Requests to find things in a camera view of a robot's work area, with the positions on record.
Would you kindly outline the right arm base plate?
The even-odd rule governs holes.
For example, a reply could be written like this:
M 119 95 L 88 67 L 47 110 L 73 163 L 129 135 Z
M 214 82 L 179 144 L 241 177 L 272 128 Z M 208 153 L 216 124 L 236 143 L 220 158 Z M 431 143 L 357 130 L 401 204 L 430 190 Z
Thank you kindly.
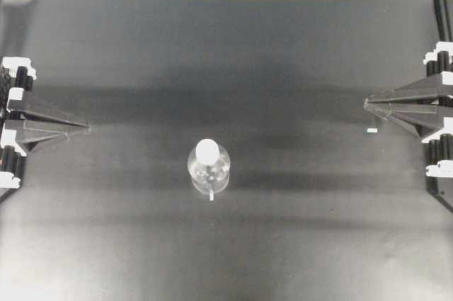
M 452 213 L 452 178 L 436 178 L 427 176 L 426 183 L 428 193 L 450 213 Z

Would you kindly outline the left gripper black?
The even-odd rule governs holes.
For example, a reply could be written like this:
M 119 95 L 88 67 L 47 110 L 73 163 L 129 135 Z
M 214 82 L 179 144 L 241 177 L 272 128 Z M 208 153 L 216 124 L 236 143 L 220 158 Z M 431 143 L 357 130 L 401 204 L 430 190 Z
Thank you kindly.
M 91 131 L 89 122 L 31 92 L 36 69 L 27 57 L 1 60 L 1 187 L 22 185 L 27 154 Z M 49 122 L 26 120 L 27 117 Z

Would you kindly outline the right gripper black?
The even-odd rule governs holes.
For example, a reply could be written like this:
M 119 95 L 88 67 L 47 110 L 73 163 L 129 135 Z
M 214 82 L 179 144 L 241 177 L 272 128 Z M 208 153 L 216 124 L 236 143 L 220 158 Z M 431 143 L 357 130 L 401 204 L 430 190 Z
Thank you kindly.
M 425 55 L 428 66 L 437 57 L 439 74 L 373 94 L 365 110 L 391 121 L 429 145 L 429 177 L 452 177 L 452 42 L 438 42 Z

